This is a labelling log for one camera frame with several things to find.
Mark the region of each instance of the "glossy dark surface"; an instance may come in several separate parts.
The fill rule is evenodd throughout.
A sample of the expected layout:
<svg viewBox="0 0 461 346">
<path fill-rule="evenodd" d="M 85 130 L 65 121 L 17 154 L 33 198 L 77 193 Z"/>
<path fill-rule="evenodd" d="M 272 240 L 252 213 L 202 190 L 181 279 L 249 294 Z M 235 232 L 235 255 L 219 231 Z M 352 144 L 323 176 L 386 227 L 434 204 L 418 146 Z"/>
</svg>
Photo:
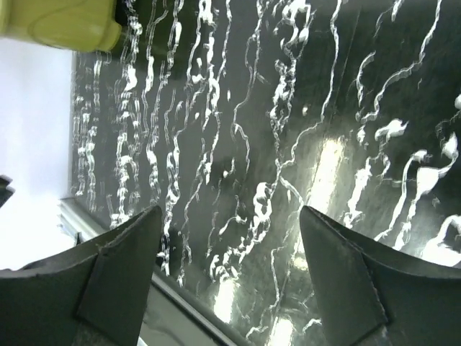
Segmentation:
<svg viewBox="0 0 461 346">
<path fill-rule="evenodd" d="M 304 204 L 461 261 L 460 2 L 166 3 L 121 59 L 76 59 L 73 192 L 96 217 L 160 205 L 159 264 L 255 345 L 326 345 Z"/>
</svg>

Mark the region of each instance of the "white wall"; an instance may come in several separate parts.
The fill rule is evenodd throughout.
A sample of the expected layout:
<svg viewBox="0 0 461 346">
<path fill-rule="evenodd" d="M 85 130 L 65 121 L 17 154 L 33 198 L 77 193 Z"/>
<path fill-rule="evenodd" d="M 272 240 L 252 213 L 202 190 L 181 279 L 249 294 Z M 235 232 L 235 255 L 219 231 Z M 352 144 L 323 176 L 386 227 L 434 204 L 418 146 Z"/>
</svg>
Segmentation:
<svg viewBox="0 0 461 346">
<path fill-rule="evenodd" d="M 0 174 L 15 194 L 0 208 L 0 269 L 72 245 L 59 233 L 68 190 L 72 52 L 0 38 Z"/>
</svg>

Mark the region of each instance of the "white background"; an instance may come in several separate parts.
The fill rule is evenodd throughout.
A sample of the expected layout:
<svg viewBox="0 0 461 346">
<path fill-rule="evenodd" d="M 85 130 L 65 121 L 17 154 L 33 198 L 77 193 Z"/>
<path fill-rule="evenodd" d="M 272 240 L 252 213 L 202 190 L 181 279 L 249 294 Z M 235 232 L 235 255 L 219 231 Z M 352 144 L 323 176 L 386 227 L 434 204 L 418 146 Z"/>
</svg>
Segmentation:
<svg viewBox="0 0 461 346">
<path fill-rule="evenodd" d="M 0 269 L 72 246 L 58 228 L 68 191 L 72 52 L 0 38 L 0 174 L 15 194 L 0 208 Z"/>
</svg>

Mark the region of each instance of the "yellow cylinder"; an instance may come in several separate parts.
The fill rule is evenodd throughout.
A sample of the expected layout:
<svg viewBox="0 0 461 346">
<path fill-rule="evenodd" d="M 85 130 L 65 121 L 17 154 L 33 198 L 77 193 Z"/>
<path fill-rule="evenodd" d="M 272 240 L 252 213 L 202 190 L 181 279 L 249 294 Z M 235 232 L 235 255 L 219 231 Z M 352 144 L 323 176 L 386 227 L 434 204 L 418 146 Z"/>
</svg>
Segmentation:
<svg viewBox="0 0 461 346">
<path fill-rule="evenodd" d="M 0 0 L 0 35 L 81 52 L 110 51 L 122 33 L 115 0 Z"/>
</svg>

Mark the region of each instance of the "yellow-green object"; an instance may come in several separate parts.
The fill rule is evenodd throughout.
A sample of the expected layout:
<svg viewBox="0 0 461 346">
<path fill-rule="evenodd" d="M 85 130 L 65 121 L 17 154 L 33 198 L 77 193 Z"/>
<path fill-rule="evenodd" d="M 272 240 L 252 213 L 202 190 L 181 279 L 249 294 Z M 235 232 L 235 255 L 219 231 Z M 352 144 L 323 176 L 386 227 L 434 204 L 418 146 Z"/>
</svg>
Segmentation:
<svg viewBox="0 0 461 346">
<path fill-rule="evenodd" d="M 110 51 L 115 0 L 0 0 L 0 35 L 82 52 Z"/>
</svg>

